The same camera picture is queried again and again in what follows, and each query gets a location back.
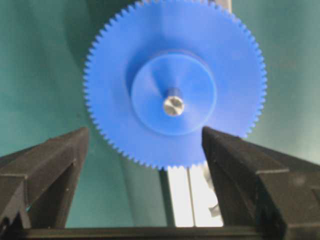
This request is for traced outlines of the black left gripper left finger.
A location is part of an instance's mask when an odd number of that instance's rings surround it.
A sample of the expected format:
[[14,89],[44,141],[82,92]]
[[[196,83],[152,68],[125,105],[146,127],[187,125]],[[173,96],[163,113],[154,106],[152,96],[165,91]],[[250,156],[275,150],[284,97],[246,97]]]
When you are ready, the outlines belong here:
[[64,228],[89,148],[81,127],[1,156],[0,227]]

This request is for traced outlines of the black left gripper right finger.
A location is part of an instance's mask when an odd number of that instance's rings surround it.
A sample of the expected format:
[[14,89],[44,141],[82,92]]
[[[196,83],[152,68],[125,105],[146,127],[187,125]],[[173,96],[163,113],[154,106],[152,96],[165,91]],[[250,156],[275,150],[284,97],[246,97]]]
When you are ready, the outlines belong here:
[[201,142],[225,226],[255,226],[282,240],[319,239],[318,164],[207,126]]

